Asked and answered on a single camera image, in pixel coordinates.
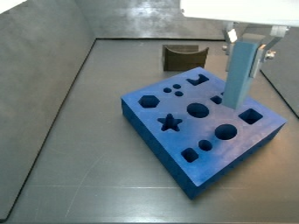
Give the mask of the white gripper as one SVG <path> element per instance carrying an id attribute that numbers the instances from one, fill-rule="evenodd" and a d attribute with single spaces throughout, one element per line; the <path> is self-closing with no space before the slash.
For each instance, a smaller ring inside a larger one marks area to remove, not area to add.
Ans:
<path id="1" fill-rule="evenodd" d="M 272 25 L 266 43 L 262 44 L 264 35 L 253 34 L 249 38 L 257 43 L 249 78 L 256 77 L 264 61 L 276 56 L 270 48 L 288 33 L 288 26 L 299 27 L 299 0 L 180 0 L 180 9 L 186 18 L 232 21 L 222 23 L 221 30 L 225 40 L 221 50 L 228 56 L 225 71 L 238 38 L 233 22 Z"/>

